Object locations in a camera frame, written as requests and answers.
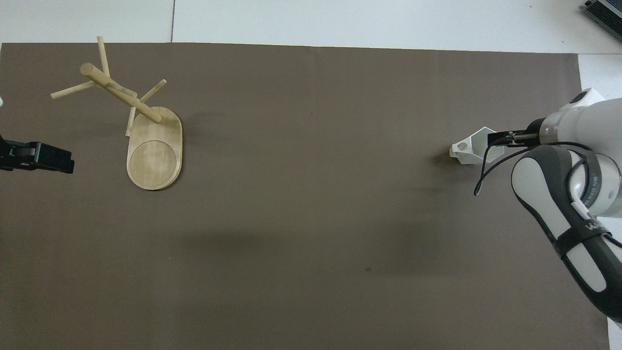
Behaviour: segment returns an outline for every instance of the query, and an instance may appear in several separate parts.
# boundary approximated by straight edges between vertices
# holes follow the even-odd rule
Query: brown mat
[[[3,44],[0,132],[75,174],[1,172],[3,349],[607,349],[499,167],[449,146],[580,90],[576,55],[108,44],[183,124],[162,192],[125,169],[129,108],[96,44]]]

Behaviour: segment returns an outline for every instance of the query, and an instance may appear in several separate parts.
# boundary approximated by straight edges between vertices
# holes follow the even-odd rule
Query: oval wooden base
[[[158,124],[136,116],[129,134],[127,169],[136,186],[156,191],[171,185],[182,169],[182,123],[170,109],[151,107],[162,116]]]

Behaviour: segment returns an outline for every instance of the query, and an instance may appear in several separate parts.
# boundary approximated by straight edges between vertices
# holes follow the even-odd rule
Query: white robot link
[[[587,89],[526,130],[488,137],[488,149],[528,147],[514,154],[522,154],[512,171],[516,197],[584,294],[620,328],[622,244],[596,217],[622,217],[621,131],[622,98],[605,100]]]

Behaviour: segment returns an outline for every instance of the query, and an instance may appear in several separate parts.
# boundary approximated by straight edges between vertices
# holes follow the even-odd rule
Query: wooden mug tree
[[[129,137],[126,167],[129,178],[140,188],[156,191],[171,185],[182,168],[182,124],[179,117],[164,107],[149,107],[145,102],[164,84],[162,79],[143,97],[122,87],[110,77],[106,49],[102,37],[97,37],[103,72],[90,63],[80,67],[80,73],[91,81],[52,93],[60,98],[93,86],[99,86],[130,106],[126,136]]]

